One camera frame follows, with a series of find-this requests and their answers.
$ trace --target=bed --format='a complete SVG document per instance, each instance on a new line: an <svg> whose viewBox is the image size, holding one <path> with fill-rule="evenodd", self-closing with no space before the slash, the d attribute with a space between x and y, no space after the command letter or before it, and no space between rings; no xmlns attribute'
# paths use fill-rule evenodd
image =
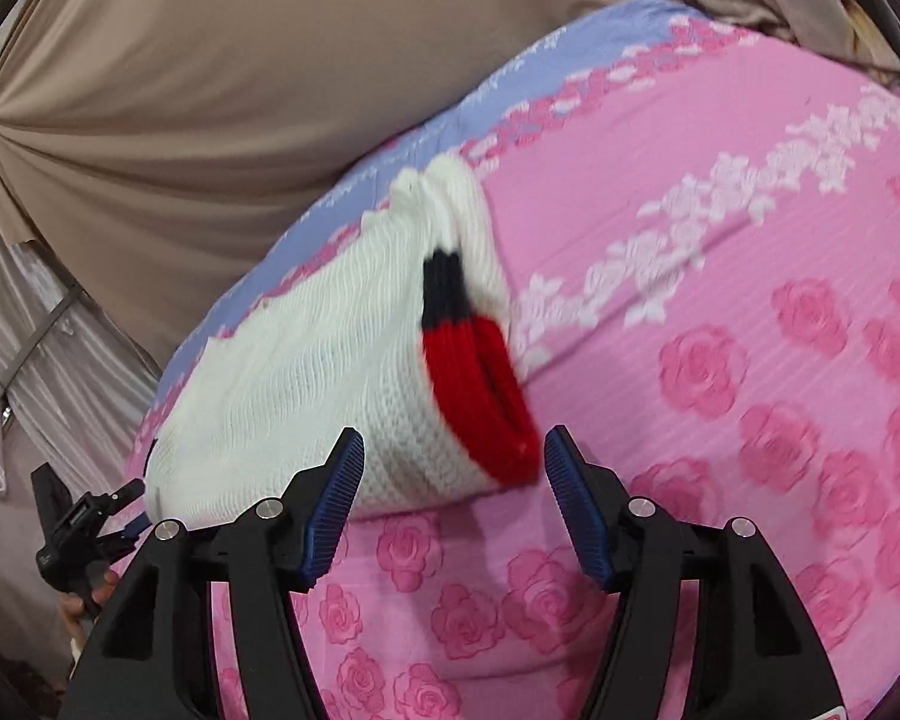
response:
<svg viewBox="0 0 900 720"><path fill-rule="evenodd" d="M867 717L900 675L900 95L681 5L559 29L357 165L180 346L127 474L208 339L331 262L401 167L450 149L490 204L538 425L565 422L679 517L757 521ZM351 521L293 606L335 720L575 717L612 615L545 485Z"/></svg>

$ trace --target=human hand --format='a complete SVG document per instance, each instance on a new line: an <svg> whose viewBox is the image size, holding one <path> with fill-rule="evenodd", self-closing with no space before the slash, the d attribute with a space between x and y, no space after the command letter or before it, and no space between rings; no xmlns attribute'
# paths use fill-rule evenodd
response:
<svg viewBox="0 0 900 720"><path fill-rule="evenodd" d="M106 605L106 602L110 600L110 596L113 595L114 589L117 586L117 580L120 579L117 576L116 571L108 570L106 574L103 574L103 584L100 587L97 587L91 594L93 600L97 602L101 608ZM80 624L80 618L82 618L84 611L83 600L79 597L79 595L74 595L72 593L68 593L60 596L60 618L63 620L63 627L67 629L68 634L79 645L80 649L87 644L86 633L83 631L83 627Z"/></svg>

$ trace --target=black stripe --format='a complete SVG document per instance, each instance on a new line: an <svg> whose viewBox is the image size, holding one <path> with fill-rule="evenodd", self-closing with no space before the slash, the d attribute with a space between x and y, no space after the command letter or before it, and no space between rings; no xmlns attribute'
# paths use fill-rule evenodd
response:
<svg viewBox="0 0 900 720"><path fill-rule="evenodd" d="M423 263L423 317L420 328L430 330L444 322L469 322L470 300L463 284L460 252L437 250Z"/></svg>
<svg viewBox="0 0 900 720"><path fill-rule="evenodd" d="M151 448L149 449L149 452L146 453L146 459L144 460L144 469L140 473L141 477L146 476L146 469L149 467L149 459L151 459L151 455L154 454L155 449L156 449L156 439L154 439L154 442L151 444Z"/></svg>

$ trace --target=metal screw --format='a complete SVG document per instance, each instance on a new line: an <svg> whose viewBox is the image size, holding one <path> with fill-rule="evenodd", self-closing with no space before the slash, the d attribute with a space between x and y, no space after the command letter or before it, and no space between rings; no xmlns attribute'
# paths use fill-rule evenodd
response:
<svg viewBox="0 0 900 720"><path fill-rule="evenodd" d="M171 538L176 538L179 532L180 523L173 519L165 519L163 522L158 522L154 528L156 538L159 538L160 541L169 541Z"/></svg>
<svg viewBox="0 0 900 720"><path fill-rule="evenodd" d="M750 538L756 534L756 525L750 522L746 517L737 517L730 523L733 533L740 538Z"/></svg>
<svg viewBox="0 0 900 720"><path fill-rule="evenodd" d="M278 498L268 498L266 501L260 501L257 504L257 517L261 519L274 519L283 514L283 504Z"/></svg>
<svg viewBox="0 0 900 720"><path fill-rule="evenodd" d="M631 514L634 517L653 517L653 514L656 512L653 501L647 498L634 498L627 508L631 510Z"/></svg>

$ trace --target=black clamp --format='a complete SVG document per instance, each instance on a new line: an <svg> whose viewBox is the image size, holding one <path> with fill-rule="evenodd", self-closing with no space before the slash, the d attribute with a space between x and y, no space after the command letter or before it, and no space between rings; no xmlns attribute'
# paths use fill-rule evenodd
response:
<svg viewBox="0 0 900 720"><path fill-rule="evenodd" d="M87 614L96 617L101 609L91 595L95 573L131 555L139 536L132 529L105 536L100 531L143 495L144 483L134 479L110 495L84 493L77 503L48 463L31 474L31 483L46 540L36 554L40 576L55 590L79 595Z"/></svg>
<svg viewBox="0 0 900 720"><path fill-rule="evenodd" d="M631 498L562 426L545 450L584 573L621 594L581 720L658 716L683 580L701 586L685 720L845 720L826 651L754 523L693 525ZM289 592L329 570L361 474L362 442L347 429L324 466L230 524L158 523L98 620L60 720L221 720L212 581L230 585L250 720L327 720Z"/></svg>

